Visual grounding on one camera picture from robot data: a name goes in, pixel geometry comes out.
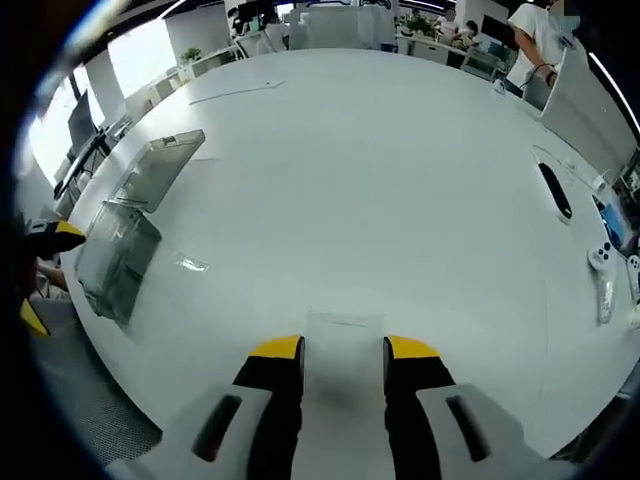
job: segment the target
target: blue object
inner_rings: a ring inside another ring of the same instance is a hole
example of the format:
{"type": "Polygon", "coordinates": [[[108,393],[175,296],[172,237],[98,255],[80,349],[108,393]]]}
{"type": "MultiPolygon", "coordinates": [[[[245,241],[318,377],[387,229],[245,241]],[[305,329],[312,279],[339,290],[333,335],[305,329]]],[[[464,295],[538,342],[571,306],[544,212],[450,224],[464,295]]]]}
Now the blue object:
{"type": "Polygon", "coordinates": [[[600,211],[600,216],[604,220],[604,226],[607,229],[611,243],[615,248],[622,246],[624,238],[624,227],[613,205],[607,205],[600,211]]]}

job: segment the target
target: ceiling light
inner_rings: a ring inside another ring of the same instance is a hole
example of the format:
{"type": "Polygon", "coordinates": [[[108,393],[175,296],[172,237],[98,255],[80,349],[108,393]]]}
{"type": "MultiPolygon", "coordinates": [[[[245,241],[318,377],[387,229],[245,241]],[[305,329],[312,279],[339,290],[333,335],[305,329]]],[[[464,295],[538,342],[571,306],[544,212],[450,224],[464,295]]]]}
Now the ceiling light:
{"type": "Polygon", "coordinates": [[[171,12],[173,12],[176,8],[178,8],[180,5],[182,5],[186,1],[187,0],[178,0],[176,3],[174,3],[169,8],[167,8],[164,12],[162,12],[158,17],[158,20],[162,20],[164,17],[169,15],[171,12]]]}
{"type": "Polygon", "coordinates": [[[418,0],[404,0],[407,3],[417,3],[418,5],[424,5],[425,7],[437,8],[438,10],[444,10],[444,7],[440,5],[434,5],[433,3],[420,2],[418,0]]]}

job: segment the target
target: potted plant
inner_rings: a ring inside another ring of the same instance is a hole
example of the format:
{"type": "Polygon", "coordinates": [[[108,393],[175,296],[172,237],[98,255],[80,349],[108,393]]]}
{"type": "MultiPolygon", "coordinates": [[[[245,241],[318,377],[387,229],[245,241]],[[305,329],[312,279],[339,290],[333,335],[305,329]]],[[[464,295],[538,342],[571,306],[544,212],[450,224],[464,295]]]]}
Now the potted plant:
{"type": "Polygon", "coordinates": [[[409,31],[409,35],[406,36],[411,36],[416,32],[422,32],[425,37],[435,38],[436,36],[435,25],[420,16],[411,17],[407,20],[404,26],[405,28],[403,29],[402,34],[406,35],[405,31],[409,31]]]}
{"type": "Polygon", "coordinates": [[[195,62],[196,60],[200,60],[202,58],[202,50],[197,47],[191,47],[182,55],[180,55],[180,60],[182,60],[182,64],[186,65],[191,62],[195,62]]]}
{"type": "Polygon", "coordinates": [[[178,66],[178,75],[180,76],[180,81],[184,84],[190,82],[195,77],[193,75],[193,69],[191,68],[191,64],[196,60],[200,60],[202,58],[202,50],[197,47],[191,47],[187,49],[182,55],[180,55],[180,65],[178,66]]]}

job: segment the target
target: computer monitor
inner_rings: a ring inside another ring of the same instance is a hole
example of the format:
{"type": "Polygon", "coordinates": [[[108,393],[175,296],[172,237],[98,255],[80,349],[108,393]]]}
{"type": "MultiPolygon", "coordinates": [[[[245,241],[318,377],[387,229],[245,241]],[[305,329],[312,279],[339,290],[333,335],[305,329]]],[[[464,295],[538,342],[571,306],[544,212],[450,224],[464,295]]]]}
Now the computer monitor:
{"type": "Polygon", "coordinates": [[[489,17],[488,15],[484,16],[480,32],[502,42],[505,47],[513,50],[518,50],[519,48],[513,29],[506,23],[502,23],[493,17],[489,17]]]}
{"type": "Polygon", "coordinates": [[[238,15],[244,23],[259,18],[260,15],[275,11],[275,6],[271,0],[257,0],[238,5],[238,15]]]}
{"type": "Polygon", "coordinates": [[[85,92],[78,104],[71,112],[69,121],[69,132],[71,133],[71,144],[76,155],[80,154],[82,148],[89,142],[96,133],[96,127],[93,125],[91,118],[91,109],[89,108],[89,95],[85,92]]]}

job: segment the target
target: window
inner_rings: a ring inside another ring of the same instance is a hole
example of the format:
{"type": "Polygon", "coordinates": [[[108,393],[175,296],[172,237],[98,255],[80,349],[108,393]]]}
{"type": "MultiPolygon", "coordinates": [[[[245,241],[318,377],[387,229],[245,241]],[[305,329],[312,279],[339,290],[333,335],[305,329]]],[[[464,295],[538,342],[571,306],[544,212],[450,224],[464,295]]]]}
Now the window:
{"type": "Polygon", "coordinates": [[[280,17],[280,21],[282,22],[284,22],[284,16],[288,14],[291,10],[293,10],[293,3],[276,5],[276,12],[278,13],[278,17],[280,17]]]}
{"type": "Polygon", "coordinates": [[[108,48],[125,98],[176,65],[167,26],[162,20],[130,30],[110,42],[108,48]]]}
{"type": "MultiPolygon", "coordinates": [[[[96,126],[102,124],[104,115],[93,94],[84,66],[76,68],[73,75],[80,94],[84,94],[87,90],[89,92],[89,108],[93,123],[96,126]]],[[[51,185],[57,183],[56,172],[62,166],[71,148],[71,134],[67,122],[77,103],[71,82],[66,77],[53,94],[46,113],[41,117],[35,117],[29,127],[28,138],[33,155],[51,185]]]]}
{"type": "Polygon", "coordinates": [[[55,185],[55,174],[71,147],[71,134],[67,120],[76,106],[71,83],[65,78],[42,117],[36,117],[29,128],[29,142],[42,172],[51,185],[55,185]]]}

